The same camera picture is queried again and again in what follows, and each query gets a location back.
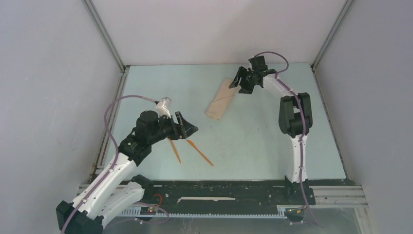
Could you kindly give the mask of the orange plastic knife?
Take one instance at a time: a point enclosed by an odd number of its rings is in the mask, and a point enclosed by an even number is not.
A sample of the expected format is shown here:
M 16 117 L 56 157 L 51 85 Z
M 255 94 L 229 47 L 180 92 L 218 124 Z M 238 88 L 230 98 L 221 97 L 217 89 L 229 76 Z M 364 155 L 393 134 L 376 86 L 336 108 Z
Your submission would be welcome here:
M 210 166 L 214 166 L 214 164 L 209 160 L 208 157 L 205 156 L 205 154 L 203 152 L 201 152 L 198 147 L 189 139 L 186 140 L 186 142 L 194 149 L 198 152 L 198 154 L 210 165 Z

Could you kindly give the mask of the orange plastic fork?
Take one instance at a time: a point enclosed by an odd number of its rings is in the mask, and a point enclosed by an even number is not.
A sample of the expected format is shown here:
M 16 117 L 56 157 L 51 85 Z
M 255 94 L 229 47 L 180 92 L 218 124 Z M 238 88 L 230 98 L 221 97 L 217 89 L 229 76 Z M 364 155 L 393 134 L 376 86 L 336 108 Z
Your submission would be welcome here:
M 173 140 L 171 140 L 170 138 L 169 138 L 168 140 L 169 140 L 169 143 L 171 144 L 171 147 L 172 147 L 172 149 L 173 149 L 173 151 L 174 151 L 174 153 L 175 153 L 175 156 L 176 156 L 178 162 L 181 164 L 182 161 L 181 161 L 181 159 L 180 159 L 179 153 L 178 153 L 178 151 L 177 151 L 177 148 L 176 148 Z

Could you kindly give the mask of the beige cloth napkin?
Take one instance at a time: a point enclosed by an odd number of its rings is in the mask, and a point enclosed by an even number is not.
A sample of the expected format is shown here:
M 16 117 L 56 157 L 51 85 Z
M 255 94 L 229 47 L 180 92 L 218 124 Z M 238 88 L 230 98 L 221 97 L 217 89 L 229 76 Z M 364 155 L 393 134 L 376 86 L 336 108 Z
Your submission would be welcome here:
M 230 88 L 231 79 L 224 79 L 214 100 L 206 110 L 206 115 L 215 120 L 221 120 L 232 99 L 235 96 L 236 88 Z

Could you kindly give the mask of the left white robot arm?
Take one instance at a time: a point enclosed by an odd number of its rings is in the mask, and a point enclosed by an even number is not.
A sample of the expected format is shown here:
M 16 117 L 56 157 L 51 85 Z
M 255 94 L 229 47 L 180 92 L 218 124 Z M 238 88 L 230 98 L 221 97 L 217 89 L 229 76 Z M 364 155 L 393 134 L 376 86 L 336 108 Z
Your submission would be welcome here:
M 144 111 L 131 132 L 118 145 L 115 155 L 95 180 L 71 202 L 56 207 L 58 227 L 63 234 L 101 234 L 123 210 L 135 202 L 148 203 L 154 197 L 153 183 L 136 175 L 126 188 L 115 193 L 118 185 L 152 152 L 152 146 L 164 139 L 187 139 L 199 129 L 180 112 L 177 121 L 155 111 Z

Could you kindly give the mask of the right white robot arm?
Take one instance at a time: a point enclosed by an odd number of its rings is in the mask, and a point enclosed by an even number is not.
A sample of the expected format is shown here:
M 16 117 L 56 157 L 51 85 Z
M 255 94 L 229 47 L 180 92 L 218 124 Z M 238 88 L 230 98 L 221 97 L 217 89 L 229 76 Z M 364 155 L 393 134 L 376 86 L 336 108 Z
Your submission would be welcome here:
M 280 131 L 290 137 L 292 144 L 292 165 L 286 173 L 291 183 L 303 183 L 308 177 L 305 167 L 306 143 L 310 128 L 313 125 L 310 95 L 306 92 L 296 93 L 280 78 L 280 73 L 289 68 L 287 59 L 278 54 L 286 62 L 282 70 L 268 68 L 264 52 L 248 60 L 249 67 L 239 67 L 229 88 L 240 86 L 240 94 L 252 94 L 255 86 L 269 91 L 272 95 L 280 94 L 278 124 Z

